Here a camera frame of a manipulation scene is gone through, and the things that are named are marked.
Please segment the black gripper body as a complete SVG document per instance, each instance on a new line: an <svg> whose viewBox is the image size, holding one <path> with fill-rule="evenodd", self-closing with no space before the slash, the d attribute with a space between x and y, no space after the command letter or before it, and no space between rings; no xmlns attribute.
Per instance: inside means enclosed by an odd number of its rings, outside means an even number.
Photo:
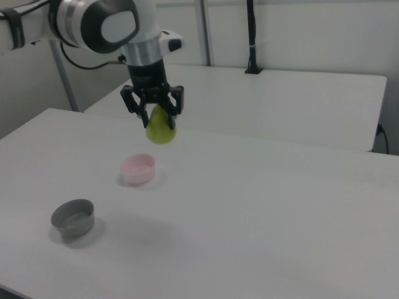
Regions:
<svg viewBox="0 0 399 299"><path fill-rule="evenodd" d="M161 105L161 88L170 85L166 78L163 59L150 65L127 65L132 81L133 94L146 103Z"/></svg>

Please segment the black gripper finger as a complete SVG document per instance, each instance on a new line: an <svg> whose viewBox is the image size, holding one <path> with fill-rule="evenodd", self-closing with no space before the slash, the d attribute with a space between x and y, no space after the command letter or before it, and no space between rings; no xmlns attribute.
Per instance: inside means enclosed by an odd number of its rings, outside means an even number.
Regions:
<svg viewBox="0 0 399 299"><path fill-rule="evenodd" d="M124 85L120 91L120 95L128 112L131 114L136 114L137 117L142 120L143 127L147 128L149 124L149 117L146 110L146 101L140 99L140 102L137 103L133 97L133 87L130 85Z"/></svg>
<svg viewBox="0 0 399 299"><path fill-rule="evenodd" d="M161 107L166 113L168 126L171 130L176 127L175 120L184 107L184 92L182 85L175 87L165 85L161 88Z"/></svg>

